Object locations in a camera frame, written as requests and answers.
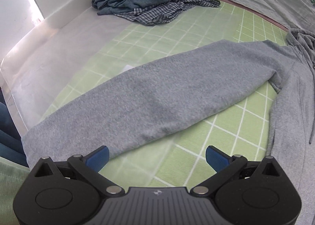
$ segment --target hoodie seam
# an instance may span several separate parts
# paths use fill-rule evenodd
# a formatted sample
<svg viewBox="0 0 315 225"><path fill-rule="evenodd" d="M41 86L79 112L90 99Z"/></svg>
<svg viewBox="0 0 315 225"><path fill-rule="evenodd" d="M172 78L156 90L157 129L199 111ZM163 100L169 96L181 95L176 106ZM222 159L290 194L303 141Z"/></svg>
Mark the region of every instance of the hoodie seam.
<svg viewBox="0 0 315 225"><path fill-rule="evenodd" d="M300 110L301 110L301 117L302 117L302 124L303 124L303 131L304 131L304 158L303 158L303 165L302 165L302 173L304 170L304 164L305 164L305 155L306 155L306 135L305 135L305 125L304 125L304 117L303 117L303 108L302 108L302 101L301 101L301 78L300 75L295 71L292 70L294 73L297 74L297 76L299 77L299 99L300 99ZM300 182L299 182L299 186L298 186L298 190L300 189L300 184L301 184L301 180L302 180L302 176L300 178Z"/></svg>
<svg viewBox="0 0 315 225"><path fill-rule="evenodd" d="M300 61L300 60L298 59L298 57L296 57L295 61L293 62L292 66L291 66L291 68L288 69L286 75L284 76L284 78L283 78L281 84L279 85L279 87L277 87L277 88L279 89L279 92L282 90L283 86L284 86L284 85L286 84L286 82L288 81L290 72L291 72L291 71L294 71L294 70L293 70L293 67L294 67L294 65L295 65L295 63L296 63L297 61Z"/></svg>

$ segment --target blue gripper pad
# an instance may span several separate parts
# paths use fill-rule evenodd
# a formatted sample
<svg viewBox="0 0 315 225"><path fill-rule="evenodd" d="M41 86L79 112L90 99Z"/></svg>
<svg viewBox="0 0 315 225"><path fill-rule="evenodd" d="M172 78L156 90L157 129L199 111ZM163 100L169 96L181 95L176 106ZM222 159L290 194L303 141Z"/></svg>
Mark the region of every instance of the blue gripper pad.
<svg viewBox="0 0 315 225"><path fill-rule="evenodd" d="M230 164L231 157L213 146L206 149L207 163L218 173Z"/></svg>
<svg viewBox="0 0 315 225"><path fill-rule="evenodd" d="M106 146L99 147L97 150L84 157L85 165L99 172L109 161L109 149Z"/></svg>

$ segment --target green fabric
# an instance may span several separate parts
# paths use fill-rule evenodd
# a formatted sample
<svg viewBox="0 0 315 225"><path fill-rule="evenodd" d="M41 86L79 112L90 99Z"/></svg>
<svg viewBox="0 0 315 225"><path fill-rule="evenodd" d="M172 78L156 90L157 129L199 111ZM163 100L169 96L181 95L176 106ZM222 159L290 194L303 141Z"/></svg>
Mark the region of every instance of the green fabric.
<svg viewBox="0 0 315 225"><path fill-rule="evenodd" d="M192 50L221 39L250 42L270 39L284 45L286 32L251 12L222 2L219 8L195 7L165 25L131 24L90 58L44 114L44 119L69 101L119 74L125 65L138 66ZM277 94L269 83L240 103L190 128L129 151L100 171L124 187L192 186L214 174L204 158L214 145L249 160L264 157L269 110ZM17 224L12 201L28 170L0 159L1 224Z"/></svg>
<svg viewBox="0 0 315 225"><path fill-rule="evenodd" d="M13 199L29 169L0 157L0 217L1 225L18 225L13 212Z"/></svg>

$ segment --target metal screw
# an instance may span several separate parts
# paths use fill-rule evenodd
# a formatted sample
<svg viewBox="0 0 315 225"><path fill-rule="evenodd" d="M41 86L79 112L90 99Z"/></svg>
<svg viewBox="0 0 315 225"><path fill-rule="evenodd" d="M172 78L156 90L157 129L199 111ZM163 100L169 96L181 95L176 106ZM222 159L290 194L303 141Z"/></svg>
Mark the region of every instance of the metal screw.
<svg viewBox="0 0 315 225"><path fill-rule="evenodd" d="M122 191L122 188L119 187L119 186L113 185L113 186L107 187L107 188L106 188L106 191L107 191L108 193L110 193L110 194L118 194L118 193L120 193L120 192Z"/></svg>
<svg viewBox="0 0 315 225"><path fill-rule="evenodd" d="M204 195L209 192L209 189L205 186L196 186L193 191L198 195Z"/></svg>

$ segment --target printed symbol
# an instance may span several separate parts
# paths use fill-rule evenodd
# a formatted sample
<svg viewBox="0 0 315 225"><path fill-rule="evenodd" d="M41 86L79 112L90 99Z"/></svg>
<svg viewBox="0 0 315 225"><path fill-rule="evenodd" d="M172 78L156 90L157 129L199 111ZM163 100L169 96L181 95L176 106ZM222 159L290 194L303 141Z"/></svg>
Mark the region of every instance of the printed symbol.
<svg viewBox="0 0 315 225"><path fill-rule="evenodd" d="M158 190L156 190L156 191L153 191L153 193L156 194L157 196L159 196L159 195L161 195L163 192L158 189Z"/></svg>

